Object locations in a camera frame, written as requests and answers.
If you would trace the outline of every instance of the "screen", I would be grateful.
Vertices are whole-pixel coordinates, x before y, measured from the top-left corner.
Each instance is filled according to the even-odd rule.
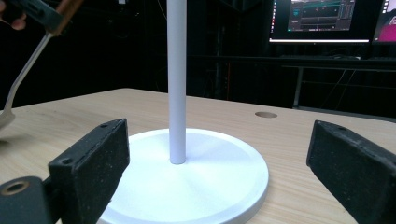
[[[396,44],[396,0],[383,0],[373,44]]]
[[[274,0],[271,43],[369,44],[375,0]]]

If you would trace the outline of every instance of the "wooden table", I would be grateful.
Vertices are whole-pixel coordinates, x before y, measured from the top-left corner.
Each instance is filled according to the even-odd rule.
[[[129,135],[168,128],[168,95],[153,91],[105,91],[13,111],[16,119],[0,132],[0,183],[26,175],[45,179],[50,161],[113,119],[127,118]],[[259,117],[257,112],[277,117]],[[342,125],[396,153],[395,123],[187,97],[188,128],[241,139],[267,162],[267,197],[250,224],[356,223],[306,166],[316,119]]]

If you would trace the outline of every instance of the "white round base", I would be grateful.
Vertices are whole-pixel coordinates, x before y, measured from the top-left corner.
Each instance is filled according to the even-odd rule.
[[[230,135],[186,130],[183,164],[169,161],[169,130],[129,137],[130,165],[99,223],[245,223],[268,186],[262,156]]]

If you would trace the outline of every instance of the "human hand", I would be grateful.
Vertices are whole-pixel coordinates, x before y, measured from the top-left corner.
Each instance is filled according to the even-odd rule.
[[[14,30],[22,30],[24,29],[24,27],[26,26],[26,14],[22,13],[22,15],[15,19],[12,23],[8,23],[6,21],[3,20],[3,13],[6,10],[6,3],[3,0],[0,0],[0,21],[5,22],[7,24],[9,24]]]

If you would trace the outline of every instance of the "white pole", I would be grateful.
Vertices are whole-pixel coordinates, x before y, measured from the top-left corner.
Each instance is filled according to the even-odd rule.
[[[186,161],[187,0],[167,0],[170,161]]]

